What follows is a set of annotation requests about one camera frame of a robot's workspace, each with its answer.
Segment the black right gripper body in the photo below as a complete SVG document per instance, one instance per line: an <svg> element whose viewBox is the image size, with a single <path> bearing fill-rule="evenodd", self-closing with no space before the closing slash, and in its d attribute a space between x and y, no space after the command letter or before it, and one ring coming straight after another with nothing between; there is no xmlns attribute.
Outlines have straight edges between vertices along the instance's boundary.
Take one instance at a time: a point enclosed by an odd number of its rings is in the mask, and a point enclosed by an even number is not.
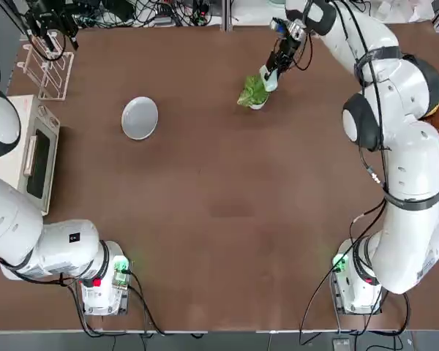
<svg viewBox="0 0 439 351"><path fill-rule="evenodd" d="M292 37L283 37L279 40L279 46L277 48L277 61L284 59L293 59L295 61L295 54L301 47L302 41L300 39L296 40Z"/></svg>

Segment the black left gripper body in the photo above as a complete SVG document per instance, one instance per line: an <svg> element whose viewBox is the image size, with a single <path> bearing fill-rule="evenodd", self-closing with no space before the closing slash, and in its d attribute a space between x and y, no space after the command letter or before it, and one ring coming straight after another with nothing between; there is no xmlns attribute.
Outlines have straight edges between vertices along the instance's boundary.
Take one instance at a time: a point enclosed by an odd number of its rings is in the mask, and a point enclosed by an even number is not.
<svg viewBox="0 0 439 351"><path fill-rule="evenodd" d="M33 35L43 37L48 30L60 31L64 36L75 38L77 24L67 11L64 1L27 1L24 18Z"/></svg>

